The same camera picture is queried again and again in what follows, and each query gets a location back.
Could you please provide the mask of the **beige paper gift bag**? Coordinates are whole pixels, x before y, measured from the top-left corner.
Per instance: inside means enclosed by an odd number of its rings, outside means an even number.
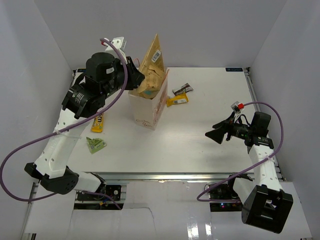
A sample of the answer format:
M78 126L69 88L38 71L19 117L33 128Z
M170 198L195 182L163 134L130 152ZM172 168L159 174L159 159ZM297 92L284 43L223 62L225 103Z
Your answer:
M167 102L169 71L165 67L164 70L162 87L153 99L140 97L137 89L129 91L128 94L135 123L151 130L156 128Z

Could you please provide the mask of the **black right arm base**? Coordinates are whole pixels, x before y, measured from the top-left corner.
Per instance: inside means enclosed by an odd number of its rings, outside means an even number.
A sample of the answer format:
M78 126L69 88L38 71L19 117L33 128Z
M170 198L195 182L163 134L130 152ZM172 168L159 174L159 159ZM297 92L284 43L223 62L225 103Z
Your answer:
M212 213L240 212L242 210L243 204L238 194L225 183L206 194L210 200L218 200L209 203Z

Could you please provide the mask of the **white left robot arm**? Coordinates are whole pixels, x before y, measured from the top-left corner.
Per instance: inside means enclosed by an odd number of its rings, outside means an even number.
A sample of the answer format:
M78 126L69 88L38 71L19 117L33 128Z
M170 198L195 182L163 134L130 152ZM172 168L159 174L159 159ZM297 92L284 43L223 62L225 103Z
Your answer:
M105 196L104 180L94 174L74 172L68 167L70 155L82 132L106 99L118 90L134 90L144 80L132 58L98 52L86 61L85 70L74 78L67 91L55 126L40 157L25 165L25 172L39 180L47 191L65 195L72 190L85 191L94 199Z

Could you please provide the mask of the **large tan chip bag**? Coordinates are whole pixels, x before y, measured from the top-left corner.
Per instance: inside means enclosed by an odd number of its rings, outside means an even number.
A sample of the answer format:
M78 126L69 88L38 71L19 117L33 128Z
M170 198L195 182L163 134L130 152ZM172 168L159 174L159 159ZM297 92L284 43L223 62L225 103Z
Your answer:
M153 99L160 91L166 74L158 34L155 35L138 70L144 75L144 80L136 90L138 95Z

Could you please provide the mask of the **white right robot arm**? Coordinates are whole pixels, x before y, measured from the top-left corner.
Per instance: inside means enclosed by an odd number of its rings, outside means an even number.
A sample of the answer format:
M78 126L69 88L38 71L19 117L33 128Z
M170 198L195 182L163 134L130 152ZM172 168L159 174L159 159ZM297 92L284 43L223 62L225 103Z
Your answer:
M256 111L249 125L236 122L232 113L213 125L205 136L221 144L232 137L244 141L254 165L254 178L245 173L227 181L226 195L240 199L241 220L244 224L280 234L293 205L291 194L284 192L275 169L273 141L267 137L271 121L269 114Z

